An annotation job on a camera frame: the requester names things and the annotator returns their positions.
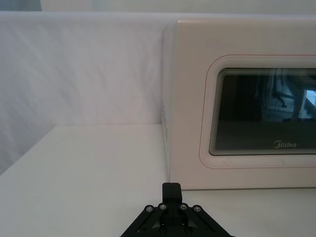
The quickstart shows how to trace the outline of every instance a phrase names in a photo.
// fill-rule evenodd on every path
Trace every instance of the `white microwave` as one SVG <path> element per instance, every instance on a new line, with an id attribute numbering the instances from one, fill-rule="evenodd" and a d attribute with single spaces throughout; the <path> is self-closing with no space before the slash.
<path id="1" fill-rule="evenodd" d="M 162 100 L 171 182 L 316 187 L 316 17 L 177 21 L 163 34 Z"/>

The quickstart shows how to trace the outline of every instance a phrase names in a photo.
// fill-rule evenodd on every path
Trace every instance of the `midea logo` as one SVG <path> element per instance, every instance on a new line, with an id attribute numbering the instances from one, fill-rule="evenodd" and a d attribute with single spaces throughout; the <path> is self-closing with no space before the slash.
<path id="1" fill-rule="evenodd" d="M 296 143 L 282 142 L 280 140 L 273 142 L 273 148 L 275 149 L 290 148 L 290 147 L 296 147 Z"/>

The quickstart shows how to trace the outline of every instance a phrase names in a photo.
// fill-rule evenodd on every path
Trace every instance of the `table surface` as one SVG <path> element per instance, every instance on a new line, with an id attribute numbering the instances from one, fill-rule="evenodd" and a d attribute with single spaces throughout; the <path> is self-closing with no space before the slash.
<path id="1" fill-rule="evenodd" d="M 161 125 L 56 127 L 0 176 L 2 237 L 119 237 L 167 181 Z M 316 189 L 183 191 L 237 237 L 316 235 Z"/>

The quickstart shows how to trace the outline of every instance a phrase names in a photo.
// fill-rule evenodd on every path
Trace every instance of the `bolt head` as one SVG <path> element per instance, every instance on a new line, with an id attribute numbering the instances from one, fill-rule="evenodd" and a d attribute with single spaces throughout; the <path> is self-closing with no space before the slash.
<path id="1" fill-rule="evenodd" d="M 181 204 L 181 205 L 180 205 L 180 208 L 181 208 L 182 210 L 185 210 L 185 209 L 187 209 L 188 207 L 187 207 L 185 204 Z"/>
<path id="2" fill-rule="evenodd" d="M 194 207 L 194 211 L 199 212 L 199 211 L 201 211 L 201 208 L 200 208 L 199 206 L 195 206 L 195 207 Z"/>
<path id="3" fill-rule="evenodd" d="M 161 204 L 161 205 L 159 206 L 159 208 L 160 208 L 161 210 L 165 210 L 165 209 L 167 208 L 167 206 L 166 206 L 165 204 Z"/>
<path id="4" fill-rule="evenodd" d="M 146 207 L 146 211 L 147 211 L 147 212 L 152 212 L 152 211 L 153 211 L 153 208 L 152 208 L 151 206 L 148 206 L 148 207 Z"/>

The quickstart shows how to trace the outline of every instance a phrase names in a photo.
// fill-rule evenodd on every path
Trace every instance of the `white wall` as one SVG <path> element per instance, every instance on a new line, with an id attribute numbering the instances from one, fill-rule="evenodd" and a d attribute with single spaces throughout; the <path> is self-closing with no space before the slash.
<path id="1" fill-rule="evenodd" d="M 315 14 L 315 0 L 41 0 L 43 11 Z"/>

